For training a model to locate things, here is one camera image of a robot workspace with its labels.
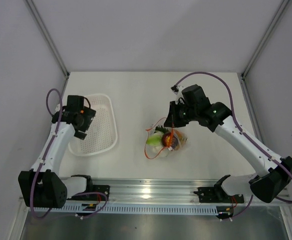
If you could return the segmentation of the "dark red fruit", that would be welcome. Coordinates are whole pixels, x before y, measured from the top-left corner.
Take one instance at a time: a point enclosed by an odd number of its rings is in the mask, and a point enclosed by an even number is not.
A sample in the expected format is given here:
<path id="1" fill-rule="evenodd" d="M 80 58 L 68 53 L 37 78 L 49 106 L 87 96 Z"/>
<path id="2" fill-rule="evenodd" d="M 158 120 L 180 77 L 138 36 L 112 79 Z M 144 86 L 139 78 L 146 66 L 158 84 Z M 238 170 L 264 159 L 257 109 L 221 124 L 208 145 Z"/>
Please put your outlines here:
<path id="1" fill-rule="evenodd" d="M 162 145 L 164 147 L 171 147 L 176 149 L 179 145 L 178 138 L 175 135 L 172 135 L 170 132 L 165 133 L 161 138 Z"/>

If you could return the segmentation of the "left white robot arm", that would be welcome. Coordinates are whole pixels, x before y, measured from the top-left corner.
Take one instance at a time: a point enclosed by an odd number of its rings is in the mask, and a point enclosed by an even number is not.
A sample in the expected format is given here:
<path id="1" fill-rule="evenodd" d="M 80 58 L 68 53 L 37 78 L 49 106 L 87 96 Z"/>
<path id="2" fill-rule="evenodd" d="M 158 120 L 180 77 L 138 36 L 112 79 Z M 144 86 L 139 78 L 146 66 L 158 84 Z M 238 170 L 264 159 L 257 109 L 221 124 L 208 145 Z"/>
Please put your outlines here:
<path id="1" fill-rule="evenodd" d="M 95 114 L 89 100 L 80 95 L 69 95 L 67 104 L 53 114 L 50 134 L 42 152 L 31 169 L 18 176 L 26 206 L 62 208 L 66 200 L 75 195 L 83 200 L 94 195 L 89 176 L 73 175 L 61 180 L 59 170 L 69 142 L 73 138 L 85 139 Z"/>

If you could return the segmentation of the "clear zip bag orange zipper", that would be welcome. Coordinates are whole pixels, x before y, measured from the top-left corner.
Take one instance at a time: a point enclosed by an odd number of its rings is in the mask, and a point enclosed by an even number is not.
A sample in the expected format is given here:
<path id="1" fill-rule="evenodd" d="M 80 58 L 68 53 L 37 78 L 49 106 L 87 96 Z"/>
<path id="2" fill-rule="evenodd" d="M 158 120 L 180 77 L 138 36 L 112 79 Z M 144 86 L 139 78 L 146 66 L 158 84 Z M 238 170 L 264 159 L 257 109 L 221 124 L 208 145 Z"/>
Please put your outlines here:
<path id="1" fill-rule="evenodd" d="M 146 129 L 147 139 L 144 145 L 144 155 L 148 160 L 166 158 L 185 148 L 188 137 L 174 127 L 165 127 L 166 118 L 162 117 L 150 128 Z"/>

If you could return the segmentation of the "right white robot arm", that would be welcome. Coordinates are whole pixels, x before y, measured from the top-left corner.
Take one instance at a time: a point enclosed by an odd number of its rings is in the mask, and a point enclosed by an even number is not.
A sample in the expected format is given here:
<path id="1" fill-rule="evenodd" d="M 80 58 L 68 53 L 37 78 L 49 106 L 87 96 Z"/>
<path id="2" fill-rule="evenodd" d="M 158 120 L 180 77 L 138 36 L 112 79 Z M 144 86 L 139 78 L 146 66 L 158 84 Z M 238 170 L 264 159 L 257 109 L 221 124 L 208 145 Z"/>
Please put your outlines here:
<path id="1" fill-rule="evenodd" d="M 221 102 L 210 103 L 202 87 L 173 86 L 176 99 L 170 102 L 164 123 L 167 128 L 185 127 L 198 122 L 227 141 L 253 167 L 249 175 L 225 175 L 214 186 L 214 196 L 225 202 L 233 195 L 254 195 L 270 203 L 291 181 L 292 158 L 282 158 L 236 123 L 233 113 Z"/>

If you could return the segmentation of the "green white cabbage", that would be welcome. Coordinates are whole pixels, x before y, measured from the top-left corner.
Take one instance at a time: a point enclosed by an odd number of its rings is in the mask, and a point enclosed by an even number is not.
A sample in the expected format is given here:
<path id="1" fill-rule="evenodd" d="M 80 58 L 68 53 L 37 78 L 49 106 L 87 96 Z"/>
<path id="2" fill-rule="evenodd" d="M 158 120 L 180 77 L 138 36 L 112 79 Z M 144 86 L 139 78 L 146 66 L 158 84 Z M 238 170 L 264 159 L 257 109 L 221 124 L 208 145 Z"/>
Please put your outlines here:
<path id="1" fill-rule="evenodd" d="M 169 150 L 162 143 L 163 133 L 156 131 L 151 134 L 145 144 L 145 156 L 150 159 L 165 158 L 168 156 Z"/>

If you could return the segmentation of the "small orange pineapple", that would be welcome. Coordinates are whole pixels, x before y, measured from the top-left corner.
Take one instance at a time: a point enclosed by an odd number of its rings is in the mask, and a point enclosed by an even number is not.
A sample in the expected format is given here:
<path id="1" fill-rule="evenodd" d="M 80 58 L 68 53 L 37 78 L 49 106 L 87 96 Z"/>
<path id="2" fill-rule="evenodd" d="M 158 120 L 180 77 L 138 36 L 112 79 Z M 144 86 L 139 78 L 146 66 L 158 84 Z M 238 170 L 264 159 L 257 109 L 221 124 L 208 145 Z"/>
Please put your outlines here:
<path id="1" fill-rule="evenodd" d="M 177 150 L 179 150 L 187 142 L 187 136 L 184 133 L 182 133 L 179 130 L 174 129 L 174 128 L 164 127 L 164 126 L 160 125 L 160 126 L 157 126 L 155 128 L 155 132 L 162 132 L 163 134 L 171 133 L 172 135 L 175 135 L 178 138 L 178 142 L 179 142 L 178 147 L 175 148 L 175 149 L 173 149 L 171 147 L 167 147 L 170 151 L 177 151 Z"/>

